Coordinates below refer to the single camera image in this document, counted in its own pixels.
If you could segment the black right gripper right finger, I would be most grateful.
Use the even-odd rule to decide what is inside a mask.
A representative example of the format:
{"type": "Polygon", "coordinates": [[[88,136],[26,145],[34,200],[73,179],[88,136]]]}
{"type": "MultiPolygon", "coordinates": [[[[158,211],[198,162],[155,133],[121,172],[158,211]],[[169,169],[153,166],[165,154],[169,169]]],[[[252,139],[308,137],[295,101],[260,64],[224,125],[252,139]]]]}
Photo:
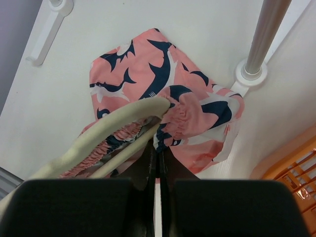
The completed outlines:
{"type": "Polygon", "coordinates": [[[271,180],[199,179],[170,150],[158,154],[164,237],[308,237],[298,205],[271,180]]]}

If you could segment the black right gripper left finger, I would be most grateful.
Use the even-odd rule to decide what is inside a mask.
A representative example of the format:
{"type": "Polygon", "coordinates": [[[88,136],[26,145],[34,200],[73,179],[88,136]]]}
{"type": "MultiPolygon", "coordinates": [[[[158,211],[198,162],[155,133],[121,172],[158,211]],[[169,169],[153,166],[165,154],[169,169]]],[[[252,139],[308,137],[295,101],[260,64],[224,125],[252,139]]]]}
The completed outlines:
{"type": "Polygon", "coordinates": [[[102,179],[24,182],[0,222],[3,237],[152,237],[156,153],[102,179]]]}

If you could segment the pink shark print shorts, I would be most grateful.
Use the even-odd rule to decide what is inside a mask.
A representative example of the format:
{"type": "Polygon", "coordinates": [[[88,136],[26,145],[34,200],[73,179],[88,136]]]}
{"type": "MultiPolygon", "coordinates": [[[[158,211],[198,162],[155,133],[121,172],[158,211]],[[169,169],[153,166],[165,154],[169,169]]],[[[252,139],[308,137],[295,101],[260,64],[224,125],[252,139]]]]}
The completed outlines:
{"type": "Polygon", "coordinates": [[[151,126],[157,152],[168,149],[190,172],[200,173],[228,158],[244,111],[239,93],[215,83],[157,28],[96,58],[89,88],[96,121],[128,105],[145,108],[62,178],[91,176],[151,126]]]}

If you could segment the wooden clothes hanger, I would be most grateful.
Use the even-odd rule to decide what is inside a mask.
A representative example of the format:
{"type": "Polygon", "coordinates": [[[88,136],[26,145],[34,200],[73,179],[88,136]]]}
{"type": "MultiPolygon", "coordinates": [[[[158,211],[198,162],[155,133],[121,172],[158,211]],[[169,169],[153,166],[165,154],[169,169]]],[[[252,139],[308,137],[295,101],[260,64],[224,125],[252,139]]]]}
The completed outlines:
{"type": "Polygon", "coordinates": [[[161,118],[169,109],[166,98],[151,97],[129,103],[98,120],[80,135],[64,155],[40,168],[27,180],[57,178],[82,162],[106,138],[131,122],[155,116],[161,118]]]}

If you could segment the orange plastic basket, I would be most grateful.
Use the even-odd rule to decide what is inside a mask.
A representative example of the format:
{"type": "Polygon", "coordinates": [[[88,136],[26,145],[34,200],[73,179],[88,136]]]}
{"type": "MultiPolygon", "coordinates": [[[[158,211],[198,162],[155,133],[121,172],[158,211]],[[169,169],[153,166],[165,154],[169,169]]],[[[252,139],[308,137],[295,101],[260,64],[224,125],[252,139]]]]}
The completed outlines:
{"type": "Polygon", "coordinates": [[[250,179],[282,182],[293,194],[311,236],[316,235],[316,126],[260,161],[250,179]]]}

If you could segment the metal clothes rack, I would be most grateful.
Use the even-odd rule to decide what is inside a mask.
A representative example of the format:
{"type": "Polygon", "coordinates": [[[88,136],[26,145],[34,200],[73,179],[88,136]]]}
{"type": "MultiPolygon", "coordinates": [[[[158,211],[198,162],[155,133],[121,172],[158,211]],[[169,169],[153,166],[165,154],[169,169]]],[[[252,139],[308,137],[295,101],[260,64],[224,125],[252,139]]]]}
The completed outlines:
{"type": "MultiPolygon", "coordinates": [[[[236,66],[232,91],[245,96],[251,88],[264,82],[268,61],[310,4],[309,0],[263,1],[248,57],[236,66]]],[[[74,8],[72,0],[50,0],[48,5],[50,15],[26,58],[34,67],[44,62],[63,19],[74,8]]]]}

